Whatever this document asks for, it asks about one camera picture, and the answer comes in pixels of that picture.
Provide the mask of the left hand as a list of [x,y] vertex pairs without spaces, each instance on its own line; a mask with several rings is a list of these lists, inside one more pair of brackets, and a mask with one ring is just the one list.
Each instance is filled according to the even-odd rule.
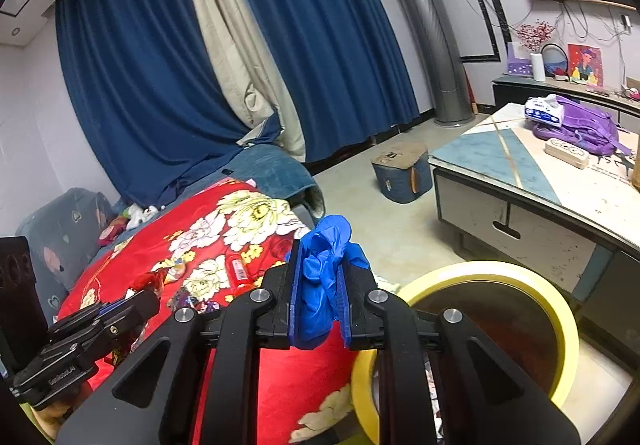
[[79,395],[58,399],[43,409],[34,410],[35,421],[44,435],[54,441],[62,424],[68,418],[67,414],[72,413],[81,403],[82,400]]

